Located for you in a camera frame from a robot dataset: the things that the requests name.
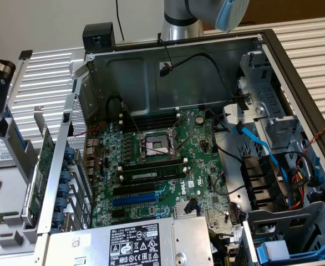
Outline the silver chipset heat sink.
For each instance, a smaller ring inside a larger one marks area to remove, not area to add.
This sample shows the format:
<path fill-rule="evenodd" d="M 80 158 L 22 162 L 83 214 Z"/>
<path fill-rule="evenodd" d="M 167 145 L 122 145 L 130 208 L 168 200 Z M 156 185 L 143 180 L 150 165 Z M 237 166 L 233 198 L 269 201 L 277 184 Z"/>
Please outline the silver chipset heat sink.
<path fill-rule="evenodd" d="M 178 202 L 174 208 L 174 218 L 175 219 L 185 219 L 185 218 L 194 218 L 197 217 L 197 210 L 194 207 L 194 201 L 183 201 Z"/>

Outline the blue plastic disk bracket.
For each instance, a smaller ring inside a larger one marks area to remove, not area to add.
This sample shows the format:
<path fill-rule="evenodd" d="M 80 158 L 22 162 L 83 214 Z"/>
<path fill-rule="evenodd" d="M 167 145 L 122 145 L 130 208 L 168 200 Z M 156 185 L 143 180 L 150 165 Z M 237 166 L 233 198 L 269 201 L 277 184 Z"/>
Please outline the blue plastic disk bracket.
<path fill-rule="evenodd" d="M 258 263 L 261 266 L 286 266 L 291 264 L 312 263 L 325 260 L 325 244 L 320 249 L 291 254 L 286 241 L 262 243 L 257 249 Z"/>

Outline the black expansion slot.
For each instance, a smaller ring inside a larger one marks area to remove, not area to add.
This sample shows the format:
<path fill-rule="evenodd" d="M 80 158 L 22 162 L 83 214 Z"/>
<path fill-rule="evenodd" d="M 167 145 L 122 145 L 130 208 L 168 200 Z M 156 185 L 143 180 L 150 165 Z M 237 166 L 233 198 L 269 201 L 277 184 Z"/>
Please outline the black expansion slot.
<path fill-rule="evenodd" d="M 113 196 L 133 195 L 152 191 L 155 191 L 155 185 L 153 183 L 120 186 L 113 189 Z"/>

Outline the thin metal locking lever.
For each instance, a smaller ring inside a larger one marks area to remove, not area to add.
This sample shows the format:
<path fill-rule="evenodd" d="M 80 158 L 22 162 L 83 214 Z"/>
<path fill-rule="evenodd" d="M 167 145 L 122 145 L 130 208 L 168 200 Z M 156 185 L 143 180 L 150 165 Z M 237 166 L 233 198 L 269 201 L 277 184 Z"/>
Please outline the thin metal locking lever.
<path fill-rule="evenodd" d="M 127 105 L 125 103 L 121 103 L 121 107 L 122 107 L 122 110 L 128 115 L 128 117 L 130 117 L 130 120 L 133 122 L 134 126 L 135 126 L 135 129 L 136 129 L 136 132 L 138 132 L 140 134 L 140 130 L 131 114 L 131 112 L 129 111 Z"/>

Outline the grey metal disk cage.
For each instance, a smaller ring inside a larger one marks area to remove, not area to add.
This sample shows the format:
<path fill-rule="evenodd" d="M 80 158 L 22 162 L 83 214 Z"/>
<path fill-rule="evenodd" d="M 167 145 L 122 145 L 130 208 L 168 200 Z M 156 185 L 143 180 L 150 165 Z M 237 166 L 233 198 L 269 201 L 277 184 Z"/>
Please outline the grey metal disk cage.
<path fill-rule="evenodd" d="M 237 266 L 261 266 L 256 249 L 264 242 L 286 241 L 291 254 L 320 249 L 325 244 L 325 203 L 315 202 L 293 211 L 247 214 L 237 252 Z M 325 260 L 286 266 L 325 266 Z"/>

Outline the green Dell motherboard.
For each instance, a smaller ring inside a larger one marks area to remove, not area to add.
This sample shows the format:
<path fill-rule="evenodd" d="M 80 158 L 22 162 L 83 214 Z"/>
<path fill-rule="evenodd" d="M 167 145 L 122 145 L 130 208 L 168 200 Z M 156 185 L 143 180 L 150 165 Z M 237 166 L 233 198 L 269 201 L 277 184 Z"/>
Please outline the green Dell motherboard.
<path fill-rule="evenodd" d="M 140 133 L 167 129 L 173 126 L 178 113 L 137 117 L 135 120 Z M 207 228 L 221 239 L 236 239 L 240 212 L 232 205 L 232 190 L 227 188 L 225 169 L 220 151 L 212 141 L 211 131 L 216 128 L 210 110 L 190 109 L 192 120 L 181 125 L 185 138 L 188 124 L 193 126 L 193 135 L 178 151 L 180 157 L 168 161 L 141 163 L 135 161 L 135 136 L 133 122 L 125 115 L 119 120 L 102 121 L 89 134 L 86 147 L 86 164 L 94 192 L 92 221 L 95 227 L 113 226 L 123 223 L 173 218 L 176 203 L 194 201 L 198 217 L 206 219 Z M 204 117 L 204 124 L 198 126 L 197 116 Z M 168 165 L 184 166 L 185 178 L 143 183 L 125 183 L 119 174 L 125 170 L 159 167 Z M 120 186 L 153 183 L 157 202 L 114 207 L 112 200 L 145 193 L 113 196 L 113 189 Z"/>

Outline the blue disk caddy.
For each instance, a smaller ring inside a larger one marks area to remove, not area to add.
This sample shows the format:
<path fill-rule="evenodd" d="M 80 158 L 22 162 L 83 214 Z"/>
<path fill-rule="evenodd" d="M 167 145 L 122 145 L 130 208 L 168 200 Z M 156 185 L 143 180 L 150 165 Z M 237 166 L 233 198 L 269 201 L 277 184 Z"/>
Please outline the blue disk caddy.
<path fill-rule="evenodd" d="M 23 150 L 25 150 L 26 149 L 26 143 L 25 143 L 25 141 L 23 139 L 23 136 L 22 136 L 22 134 L 21 134 L 21 132 L 20 132 L 20 130 L 19 130 L 19 128 L 18 128 L 15 120 L 14 120 L 14 117 L 13 117 L 13 115 L 11 113 L 11 110 L 8 107 L 8 105 L 5 108 L 5 117 L 6 118 L 11 118 L 14 121 L 14 130 L 15 130 L 15 133 L 16 133 L 17 137 L 19 138 L 19 142 L 21 144 L 21 147 L 23 148 Z"/>

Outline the open metal PC case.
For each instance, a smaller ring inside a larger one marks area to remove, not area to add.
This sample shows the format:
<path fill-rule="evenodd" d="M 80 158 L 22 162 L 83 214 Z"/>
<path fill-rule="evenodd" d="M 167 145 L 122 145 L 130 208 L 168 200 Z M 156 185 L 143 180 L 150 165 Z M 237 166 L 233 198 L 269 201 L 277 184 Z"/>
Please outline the open metal PC case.
<path fill-rule="evenodd" d="M 299 120 L 292 143 L 285 149 L 270 148 L 260 122 L 251 127 L 238 122 L 232 130 L 226 125 L 224 107 L 239 104 L 242 110 L 247 109 L 242 99 L 249 95 L 238 91 L 237 81 L 243 76 L 241 57 L 254 51 L 267 56 L 283 92 L 278 98 Z M 50 167 L 35 266 L 44 266 L 52 235 L 94 229 L 90 225 L 94 192 L 86 164 L 87 140 L 97 123 L 128 117 L 121 103 L 127 105 L 134 119 L 190 109 L 212 112 L 216 124 L 212 141 L 220 151 L 232 205 L 240 212 L 236 239 L 221 239 L 207 229 L 214 266 L 237 266 L 243 223 L 253 211 L 241 173 L 244 155 L 270 157 L 287 188 L 286 211 L 325 203 L 325 119 L 271 30 L 166 41 L 164 45 L 156 39 L 86 53 L 73 81 Z M 72 164 L 64 160 L 68 146 L 76 150 Z M 52 217 L 62 170 L 69 171 L 72 179 L 67 183 L 68 205 L 62 212 L 65 222 L 56 228 Z"/>

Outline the silver metal disk bay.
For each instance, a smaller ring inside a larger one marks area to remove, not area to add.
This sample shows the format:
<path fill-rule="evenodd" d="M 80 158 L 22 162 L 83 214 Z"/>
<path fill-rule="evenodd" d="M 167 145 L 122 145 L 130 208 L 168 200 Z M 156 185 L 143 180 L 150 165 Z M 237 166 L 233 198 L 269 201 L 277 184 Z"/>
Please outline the silver metal disk bay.
<path fill-rule="evenodd" d="M 263 52 L 248 52 L 241 57 L 243 76 L 237 81 L 238 91 L 249 96 L 242 99 L 247 109 L 239 104 L 224 107 L 226 125 L 232 130 L 238 122 L 251 127 L 260 122 L 267 142 L 272 149 L 285 149 L 292 143 L 299 120 L 278 97 L 283 92 L 273 68 Z"/>

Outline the RAM stick with white label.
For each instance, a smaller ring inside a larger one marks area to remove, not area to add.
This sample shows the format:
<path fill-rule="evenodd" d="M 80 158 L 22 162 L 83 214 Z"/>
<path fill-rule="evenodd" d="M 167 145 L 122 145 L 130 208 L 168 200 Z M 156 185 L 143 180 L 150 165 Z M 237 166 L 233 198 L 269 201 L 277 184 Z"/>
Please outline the RAM stick with white label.
<path fill-rule="evenodd" d="M 159 167 L 125 170 L 119 174 L 125 183 L 158 182 L 186 177 L 184 166 L 168 165 Z"/>

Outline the metal socket cover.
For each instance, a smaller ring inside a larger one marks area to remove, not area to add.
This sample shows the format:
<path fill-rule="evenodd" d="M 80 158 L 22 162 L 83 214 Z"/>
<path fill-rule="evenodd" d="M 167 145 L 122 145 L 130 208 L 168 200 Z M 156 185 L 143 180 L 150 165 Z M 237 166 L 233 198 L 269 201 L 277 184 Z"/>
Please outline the metal socket cover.
<path fill-rule="evenodd" d="M 192 120 L 191 111 L 188 110 L 184 113 L 178 113 L 178 115 L 180 116 L 177 118 L 173 126 L 168 129 L 168 132 L 172 137 L 171 144 L 175 152 L 179 151 L 184 146 L 184 144 L 188 141 L 188 139 L 193 135 L 193 126 L 191 124 L 188 124 L 189 130 L 186 132 L 185 138 L 182 138 L 182 134 L 180 132 L 181 125 L 185 121 L 189 122 Z"/>

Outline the grey parts rack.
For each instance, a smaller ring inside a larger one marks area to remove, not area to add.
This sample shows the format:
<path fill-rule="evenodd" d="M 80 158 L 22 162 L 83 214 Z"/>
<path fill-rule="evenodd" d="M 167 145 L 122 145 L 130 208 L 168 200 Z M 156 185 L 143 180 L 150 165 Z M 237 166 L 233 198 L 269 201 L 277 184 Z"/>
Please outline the grey parts rack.
<path fill-rule="evenodd" d="M 23 150 L 14 130 L 14 121 L 6 118 L 7 127 L 0 139 L 4 142 L 15 163 L 12 167 L 0 168 L 0 213 L 18 212 L 16 216 L 4 217 L 4 223 L 0 224 L 0 258 L 15 254 L 32 253 L 37 241 L 36 226 L 29 227 L 22 220 L 22 208 L 27 186 L 30 183 L 37 156 L 42 146 L 35 148 L 31 140 L 25 140 L 26 149 Z"/>

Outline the black plastic fan shroud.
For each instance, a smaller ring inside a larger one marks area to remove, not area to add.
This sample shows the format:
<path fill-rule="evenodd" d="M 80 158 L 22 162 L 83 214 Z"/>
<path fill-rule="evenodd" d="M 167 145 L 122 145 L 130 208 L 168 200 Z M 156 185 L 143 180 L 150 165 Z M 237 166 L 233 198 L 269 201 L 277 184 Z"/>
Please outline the black plastic fan shroud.
<path fill-rule="evenodd" d="M 253 211 L 282 212 L 288 210 L 288 194 L 278 168 L 269 156 L 244 155 L 242 178 Z"/>

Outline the silver power supply unit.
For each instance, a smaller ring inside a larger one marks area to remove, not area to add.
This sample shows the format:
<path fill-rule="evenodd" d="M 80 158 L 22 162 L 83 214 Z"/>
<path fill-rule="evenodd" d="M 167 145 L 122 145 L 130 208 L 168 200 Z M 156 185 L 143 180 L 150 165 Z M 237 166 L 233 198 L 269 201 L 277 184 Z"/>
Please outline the silver power supply unit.
<path fill-rule="evenodd" d="M 203 217 L 54 234 L 44 266 L 214 266 Z"/>

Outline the green graphics card black shroud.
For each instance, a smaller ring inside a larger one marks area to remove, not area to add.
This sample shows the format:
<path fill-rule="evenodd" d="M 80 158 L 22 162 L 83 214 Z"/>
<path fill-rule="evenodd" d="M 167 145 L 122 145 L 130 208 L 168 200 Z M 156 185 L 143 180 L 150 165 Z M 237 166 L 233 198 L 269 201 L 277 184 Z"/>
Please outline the green graphics card black shroud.
<path fill-rule="evenodd" d="M 39 128 L 43 142 L 37 156 L 37 163 L 34 168 L 32 179 L 27 186 L 21 214 L 22 220 L 25 224 L 33 228 L 39 220 L 43 206 L 45 190 L 48 183 L 55 148 L 55 144 L 43 116 L 42 106 L 36 106 L 34 108 L 34 119 Z"/>

